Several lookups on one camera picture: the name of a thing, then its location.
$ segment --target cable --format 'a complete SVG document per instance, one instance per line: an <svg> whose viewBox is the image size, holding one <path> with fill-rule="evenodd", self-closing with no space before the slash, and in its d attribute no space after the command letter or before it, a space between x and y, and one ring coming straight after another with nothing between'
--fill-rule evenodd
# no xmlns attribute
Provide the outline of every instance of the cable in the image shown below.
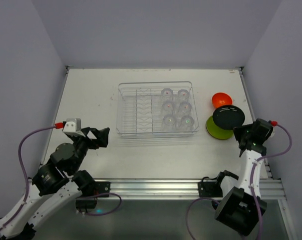
<svg viewBox="0 0 302 240"><path fill-rule="evenodd" d="M119 198L119 204L117 204L117 206L115 207L115 208L113 208L112 210L110 210L110 211L108 211L108 212L104 212L104 213L100 213L100 214L96 214L96 213L90 213L90 212L88 212L88 213L85 213L85 212L83 212L83 211L79 211L81 214L84 214L84 215L88 215L88 216L105 216L105 215L108 215L108 214L111 214L111 213L113 213L113 212L115 212L119 207L120 207L120 205L122 204L122 198L121 198L121 196L119 196L118 194L116 194L116 193L107 193L107 192L105 192L105 193L100 193L100 194L97 194L97 195L93 195L93 196L84 196L84 197L78 197L78 199L95 199L95 198L98 198L98 197L102 197L102 196L107 196L107 195L113 195L113 196L116 196L116 197L118 197Z"/></svg>
<svg viewBox="0 0 302 240"><path fill-rule="evenodd" d="M29 134L27 134L20 142L20 145L19 145L19 151L18 151L18 154L19 154L19 161L20 161L20 165L21 165L21 168L22 168L22 171L23 171L23 175L24 175L24 180L25 180L25 185L26 185L26 190L25 190L25 195L24 195L24 198L23 198L23 202L25 203L26 202L26 199L27 199L27 196L29 194L29 191L30 191L30 187L29 187L29 180L28 180L28 177L27 177L27 173L26 173L26 170L25 170L25 167L24 167L24 164L23 164L23 160L22 160L22 146L23 146L23 143L25 142L25 140L30 137L31 135L33 134L36 134L36 133L39 133L41 131L45 131L45 130L49 130L49 129L55 129L57 128L57 126L50 126L50 127L45 127L43 129L38 129L38 130L35 130ZM22 210L24 204L21 204L20 207L17 209L16 213L13 214L13 216L7 220L6 223L3 224L3 227L5 227L7 224L9 224L19 213L20 211Z"/></svg>
<svg viewBox="0 0 302 240"><path fill-rule="evenodd" d="M285 131L285 133L287 134L287 136L289 138L289 146L283 152L273 154L273 155L269 155L269 156L261 156L256 160L256 162L259 162L259 161L261 161L265 158L269 158L269 157L271 158L271 157L276 157L276 156L286 154L292 147L292 137L291 137L290 133L288 132L288 130L286 130L283 126L277 124L277 122L273 122L273 123L274 123L274 126L278 126L279 128L281 128ZM256 164L253 164L251 175L250 175L250 186L253 186L253 177L254 177L255 168L256 168ZM254 192L254 187L251 187L251 193L252 193L255 205L256 205L257 215L258 215L258 219L259 219L259 231L258 231L256 239L260 240L261 239L261 234L262 234L262 227L263 227L262 213L261 213L259 202L258 202L257 197L256 197L255 192Z"/></svg>
<svg viewBox="0 0 302 240"><path fill-rule="evenodd" d="M215 199L212 199L212 198L208 198L208 197L203 197L203 198L198 198L198 199L195 199L195 200L193 200L192 202L191 202L191 204L189 205L189 207L187 208L187 210L186 210L186 215L185 215L185 223L186 223L186 228L187 228L187 231L189 232L189 234L190 234L190 236L191 236L191 238L193 239L193 240L196 240L195 239L195 237L193 236L193 234L192 234L192 232L191 232L191 230L190 230L190 226L189 226L189 221L188 221L188 216L189 216L189 212L190 212L190 209L191 209L191 207L193 206L193 204L195 204L197 201L200 201L200 200L211 200L211 201L213 201L213 202L215 202L216 204L219 204L219 202L217 201L217 200L215 200Z"/></svg>

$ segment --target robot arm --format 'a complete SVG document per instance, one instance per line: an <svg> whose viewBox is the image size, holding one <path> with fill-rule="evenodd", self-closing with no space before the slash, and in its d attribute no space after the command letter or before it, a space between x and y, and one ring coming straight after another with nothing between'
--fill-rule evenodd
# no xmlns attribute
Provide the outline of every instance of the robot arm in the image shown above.
<svg viewBox="0 0 302 240"><path fill-rule="evenodd" d="M35 229L59 208L81 195L93 195L93 178L85 170L78 169L88 149L95 150L108 145L110 129L100 131L90 127L81 129L81 120L78 118L67 119L63 126L63 132L73 144L65 143L56 148L47 164L40 167L29 183L27 200L24 202L23 197L5 217L0 219L2 240L32 239ZM96 139L88 138L89 132L92 132ZM65 173L73 176L71 182ZM7 220L13 216L13 220L7 225Z"/></svg>
<svg viewBox="0 0 302 240"><path fill-rule="evenodd" d="M259 190L260 170L263 161L257 161L266 155L263 143L271 136L271 122L257 119L253 124L235 128L234 135L241 149L240 176L221 173L217 177L223 193L223 199L215 211L215 219L236 230L243 236L248 236L258 223L257 206L252 190L257 198L261 214L266 211L266 202L262 201Z"/></svg>

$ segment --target black clamp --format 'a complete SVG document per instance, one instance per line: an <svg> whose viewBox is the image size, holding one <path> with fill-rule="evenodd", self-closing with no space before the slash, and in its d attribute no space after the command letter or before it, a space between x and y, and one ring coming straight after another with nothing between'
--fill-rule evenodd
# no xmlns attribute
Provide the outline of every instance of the black clamp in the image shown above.
<svg viewBox="0 0 302 240"><path fill-rule="evenodd" d="M224 177L228 176L231 178L234 178L236 180L239 179L239 177L227 170L220 172L219 175L215 178L209 178L205 176L202 178L200 182L197 183L197 189L199 191L199 197L203 198L221 198L223 197L222 189L221 189L221 182L223 181Z"/></svg>

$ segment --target green plate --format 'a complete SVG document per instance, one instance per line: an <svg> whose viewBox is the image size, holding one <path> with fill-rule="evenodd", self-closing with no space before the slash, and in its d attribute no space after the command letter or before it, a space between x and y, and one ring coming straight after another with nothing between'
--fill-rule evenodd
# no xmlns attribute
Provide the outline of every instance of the green plate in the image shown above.
<svg viewBox="0 0 302 240"><path fill-rule="evenodd" d="M233 136L232 130L224 130L213 122L213 117L209 117L209 119L206 121L206 129L211 134L212 137L215 137L216 139L225 140L229 139Z"/></svg>

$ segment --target red cable connector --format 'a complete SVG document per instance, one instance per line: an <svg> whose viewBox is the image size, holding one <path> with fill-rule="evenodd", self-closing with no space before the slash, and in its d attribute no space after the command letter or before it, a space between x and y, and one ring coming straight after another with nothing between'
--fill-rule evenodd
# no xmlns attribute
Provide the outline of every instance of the red cable connector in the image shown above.
<svg viewBox="0 0 302 240"><path fill-rule="evenodd" d="M271 125L275 127L277 125L277 121L271 121Z"/></svg>
<svg viewBox="0 0 302 240"><path fill-rule="evenodd" d="M64 124L62 122L58 122L55 124L56 129L62 129L64 127Z"/></svg>

